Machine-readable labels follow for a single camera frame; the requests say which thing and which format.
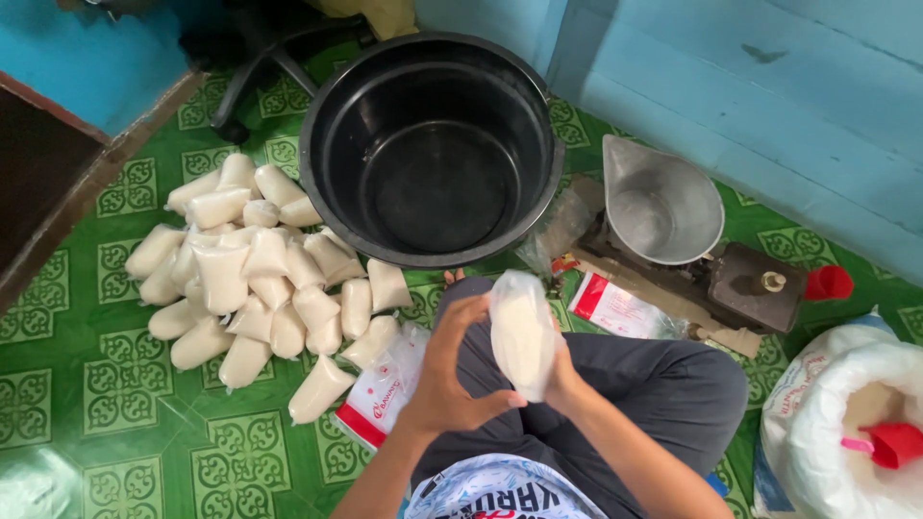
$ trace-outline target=white t-shirt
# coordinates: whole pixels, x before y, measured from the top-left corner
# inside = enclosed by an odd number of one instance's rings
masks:
[[[404,519],[606,519],[548,465],[483,454],[420,483]]]

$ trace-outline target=tiled floor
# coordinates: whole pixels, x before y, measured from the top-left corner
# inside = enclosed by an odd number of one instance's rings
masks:
[[[344,45],[311,61],[322,78],[356,52]],[[230,396],[219,360],[179,372],[169,345],[149,338],[156,308],[138,304],[124,262],[156,223],[180,225],[161,209],[174,187],[205,174],[235,146],[208,129],[227,78],[199,93],[129,161],[92,211],[0,320],[0,510],[12,517],[198,519],[299,517],[330,513],[369,454],[323,417],[290,427],[285,411],[314,364],[278,358],[258,381]],[[297,176],[297,134],[308,98],[287,80],[245,108],[252,138],[240,149]],[[568,144],[566,173],[601,178],[601,139],[617,128],[551,102],[555,133]],[[749,517],[752,453],[761,405],[788,360],[810,337],[881,304],[907,341],[923,344],[923,290],[719,185],[725,239],[812,268],[839,264],[856,280],[846,301],[804,305],[796,329],[763,340],[759,356],[736,356],[750,379],[749,410],[716,469],[728,504]],[[504,254],[467,270],[497,275],[521,264]],[[439,272],[407,272],[414,306],[402,318],[432,325]],[[568,295],[577,275],[569,272]],[[596,332],[552,302],[562,329]]]

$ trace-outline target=person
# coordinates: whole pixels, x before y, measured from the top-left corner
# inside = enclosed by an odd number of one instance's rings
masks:
[[[397,517],[409,480],[406,519],[733,519],[704,479],[747,404],[729,355],[563,333],[528,404],[493,358],[493,282],[446,279],[416,391],[331,518]]]

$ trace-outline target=blue wall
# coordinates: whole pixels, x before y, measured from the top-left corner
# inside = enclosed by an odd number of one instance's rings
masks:
[[[186,71],[181,27],[217,0],[173,2],[112,22],[54,0],[0,0],[0,70],[106,134],[135,121]]]
[[[923,3],[481,2],[440,17],[470,2],[417,2],[422,26],[534,65],[554,41],[556,94],[923,284]]]

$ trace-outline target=black plastic basin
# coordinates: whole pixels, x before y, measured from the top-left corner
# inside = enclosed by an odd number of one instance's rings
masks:
[[[491,42],[444,32],[362,52],[312,101],[299,144],[302,184],[333,232],[418,269],[514,244],[563,165],[535,71]]]

